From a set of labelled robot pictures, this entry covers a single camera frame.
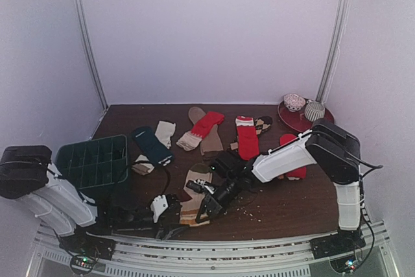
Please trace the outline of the beige brown striped long sock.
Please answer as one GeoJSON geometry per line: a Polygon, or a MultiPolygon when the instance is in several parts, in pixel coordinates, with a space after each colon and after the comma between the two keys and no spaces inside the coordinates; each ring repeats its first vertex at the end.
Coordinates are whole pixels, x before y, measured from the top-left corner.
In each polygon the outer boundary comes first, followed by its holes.
{"type": "Polygon", "coordinates": [[[180,224],[189,225],[190,227],[197,227],[208,225],[210,221],[202,223],[196,222],[196,216],[200,209],[200,205],[205,197],[203,193],[196,193],[186,186],[190,180],[203,180],[205,182],[212,181],[213,173],[208,165],[205,163],[196,163],[187,172],[184,184],[184,192],[190,196],[190,199],[181,203],[180,210],[180,224]]]}

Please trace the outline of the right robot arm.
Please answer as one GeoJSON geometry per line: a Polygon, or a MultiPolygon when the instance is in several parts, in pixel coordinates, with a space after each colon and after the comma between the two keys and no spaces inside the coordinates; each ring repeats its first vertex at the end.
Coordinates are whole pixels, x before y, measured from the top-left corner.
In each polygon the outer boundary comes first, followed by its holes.
{"type": "Polygon", "coordinates": [[[225,151],[211,163],[211,169],[223,178],[215,186],[197,180],[187,186],[205,195],[195,221],[203,223],[224,212],[242,191],[259,183],[266,184],[296,169],[318,165],[333,183],[337,194],[338,228],[332,245],[345,252],[357,242],[356,230],[361,224],[361,169],[359,139],[343,128],[325,120],[296,138],[264,154],[243,160],[232,151],[225,151]]]}

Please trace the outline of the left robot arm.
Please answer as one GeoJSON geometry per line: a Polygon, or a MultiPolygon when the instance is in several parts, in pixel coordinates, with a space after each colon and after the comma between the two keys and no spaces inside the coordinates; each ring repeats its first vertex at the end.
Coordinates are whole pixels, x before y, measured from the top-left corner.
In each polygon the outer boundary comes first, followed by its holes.
{"type": "Polygon", "coordinates": [[[7,147],[1,156],[1,197],[22,203],[78,253],[93,248],[86,233],[152,231],[156,239],[167,240],[188,228],[176,219],[180,203],[175,195],[158,195],[143,209],[127,208],[127,196],[114,189],[107,199],[94,200],[63,177],[51,154],[45,145],[7,147]]]}

